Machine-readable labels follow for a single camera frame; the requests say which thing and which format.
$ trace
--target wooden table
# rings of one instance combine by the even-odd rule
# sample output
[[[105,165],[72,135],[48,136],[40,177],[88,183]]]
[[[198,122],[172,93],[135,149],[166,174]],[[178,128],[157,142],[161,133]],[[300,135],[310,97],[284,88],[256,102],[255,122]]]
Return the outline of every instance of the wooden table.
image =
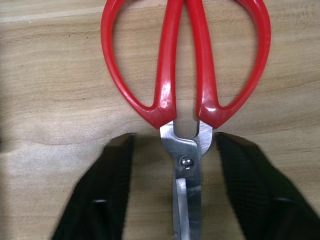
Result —
[[[254,62],[249,15],[231,0],[204,0],[219,97],[230,102]],[[265,0],[272,42],[263,77],[219,130],[259,144],[320,211],[320,28],[318,0]],[[0,1],[1,221],[6,239],[48,239],[73,185],[113,137],[140,137],[125,240],[173,239],[172,161],[159,132],[126,103],[100,44],[101,0]],[[127,5],[114,29],[119,68],[132,91],[153,101],[165,0]],[[183,9],[176,89],[180,136],[195,131],[195,54]],[[214,147],[203,161],[204,240],[243,239]]]

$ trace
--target wooden surface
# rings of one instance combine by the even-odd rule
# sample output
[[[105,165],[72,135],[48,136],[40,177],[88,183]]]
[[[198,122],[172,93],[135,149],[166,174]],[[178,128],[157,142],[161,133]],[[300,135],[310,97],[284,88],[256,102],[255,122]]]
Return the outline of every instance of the wooden surface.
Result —
[[[231,0],[204,0],[223,104],[244,85],[256,39]],[[219,130],[259,144],[320,212],[319,0],[265,0],[272,42],[263,77]],[[0,0],[1,221],[6,239],[48,239],[74,183],[113,137],[140,137],[125,240],[173,239],[172,162],[159,132],[117,91],[100,44],[103,0]],[[165,0],[127,5],[114,29],[119,68],[143,102],[153,101]],[[195,133],[196,73],[186,8],[176,89],[180,136]],[[228,204],[217,152],[203,161],[203,239],[243,239]]]

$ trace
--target red scissors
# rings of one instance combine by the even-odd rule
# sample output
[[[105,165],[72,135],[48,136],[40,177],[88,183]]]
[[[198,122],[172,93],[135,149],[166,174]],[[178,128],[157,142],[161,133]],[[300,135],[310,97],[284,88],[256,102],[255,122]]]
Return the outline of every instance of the red scissors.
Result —
[[[245,103],[265,69],[271,43],[271,24],[263,0],[236,0],[251,15],[258,49],[251,75],[239,96],[228,106],[218,100],[214,60],[202,0],[185,0],[190,16],[196,53],[196,117],[199,134],[182,139],[174,134],[176,119],[175,68],[178,28],[184,0],[168,0],[158,54],[154,102],[143,105],[126,86],[113,51],[113,25],[126,0],[108,0],[101,20],[101,42],[109,72],[126,100],[153,127],[174,158],[173,225],[175,240],[201,239],[200,159],[212,142],[213,129],[220,127]]]

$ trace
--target scissor handle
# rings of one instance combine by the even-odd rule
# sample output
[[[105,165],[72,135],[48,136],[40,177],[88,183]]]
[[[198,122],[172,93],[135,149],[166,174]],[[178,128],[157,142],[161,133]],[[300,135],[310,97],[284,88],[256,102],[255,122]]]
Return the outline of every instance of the scissor handle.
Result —
[[[210,35],[202,0],[186,0],[193,31],[197,98],[196,116],[215,129],[225,123],[246,102],[256,88],[265,69],[271,43],[271,24],[263,0],[236,0],[251,15],[258,36],[258,49],[251,75],[239,96],[229,105],[218,100]]]
[[[143,105],[128,89],[116,64],[113,51],[113,25],[126,0],[107,0],[101,20],[101,43],[110,74],[126,100],[153,127],[173,121],[176,111],[176,48],[183,0],[168,0],[159,46],[155,95],[151,106]]]

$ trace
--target black object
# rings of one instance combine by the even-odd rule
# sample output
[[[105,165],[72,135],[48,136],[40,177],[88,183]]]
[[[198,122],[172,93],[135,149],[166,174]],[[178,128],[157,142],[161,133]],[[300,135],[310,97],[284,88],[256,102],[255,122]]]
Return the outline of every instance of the black object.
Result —
[[[128,203],[133,134],[113,139],[74,188],[52,240],[121,240]]]
[[[259,147],[239,136],[215,136],[227,195],[247,240],[320,240],[320,219]]]

